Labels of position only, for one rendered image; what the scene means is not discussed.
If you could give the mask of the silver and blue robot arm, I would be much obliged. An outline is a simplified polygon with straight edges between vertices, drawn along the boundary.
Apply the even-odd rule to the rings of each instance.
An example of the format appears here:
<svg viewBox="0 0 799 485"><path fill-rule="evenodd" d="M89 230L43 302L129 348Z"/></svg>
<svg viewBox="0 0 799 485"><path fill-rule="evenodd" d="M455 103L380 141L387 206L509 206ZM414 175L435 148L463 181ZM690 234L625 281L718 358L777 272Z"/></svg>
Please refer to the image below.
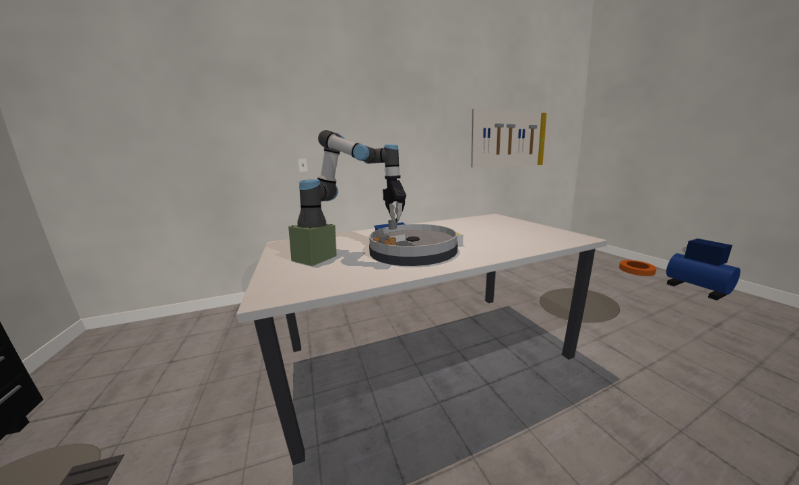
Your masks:
<svg viewBox="0 0 799 485"><path fill-rule="evenodd" d="M317 140L319 140L321 146L325 147L325 157L323 157L321 175L317 179L300 181L300 217L298 217L298 227L316 228L326 225L325 215L321 211L321 202L331 201L338 195L335 170L337 170L340 152L347 153L349 156L367 164L385 163L386 176L400 175L397 145L386 144L384 148L374 150L374 148L364 146L358 142L345 140L343 135L334 133L331 130L323 130L317 136ZM391 179L389 185L395 199L406 199L406 193L399 179Z"/></svg>

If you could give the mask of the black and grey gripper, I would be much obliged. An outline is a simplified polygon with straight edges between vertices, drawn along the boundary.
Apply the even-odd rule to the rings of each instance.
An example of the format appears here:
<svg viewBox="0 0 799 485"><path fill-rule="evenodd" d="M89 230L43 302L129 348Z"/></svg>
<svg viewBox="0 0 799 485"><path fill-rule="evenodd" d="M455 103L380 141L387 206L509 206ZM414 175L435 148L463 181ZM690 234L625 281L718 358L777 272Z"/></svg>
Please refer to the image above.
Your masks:
<svg viewBox="0 0 799 485"><path fill-rule="evenodd" d="M387 209L389 211L389 215L391 217L391 221L397 221L397 222L399 222L399 219L402 216L402 212L403 212L404 205L405 205L405 199L395 199L395 197L393 195L393 191L391 191L391 187L390 187L389 184L390 184L390 180L391 179L400 179L400 178L401 178L400 175L399 176L385 176L385 179L387 179L387 188L386 189L382 189L383 200L386 201L386 207L387 207ZM388 189L390 189L390 190L388 190ZM392 203L394 201L397 201L396 202L396 206L392 205ZM397 215L396 219L395 219L394 208L395 208L395 213Z"/></svg>

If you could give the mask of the blue crate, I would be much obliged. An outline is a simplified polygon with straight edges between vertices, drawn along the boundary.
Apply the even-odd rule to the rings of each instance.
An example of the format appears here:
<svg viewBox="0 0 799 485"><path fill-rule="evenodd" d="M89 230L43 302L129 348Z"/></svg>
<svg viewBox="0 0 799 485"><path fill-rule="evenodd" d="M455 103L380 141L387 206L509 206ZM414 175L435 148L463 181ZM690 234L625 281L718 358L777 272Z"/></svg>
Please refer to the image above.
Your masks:
<svg viewBox="0 0 799 485"><path fill-rule="evenodd" d="M404 223L397 223L397 225L404 225ZM374 227L375 227L375 230L378 230L378 229L383 229L383 228L389 227L389 224L374 225Z"/></svg>

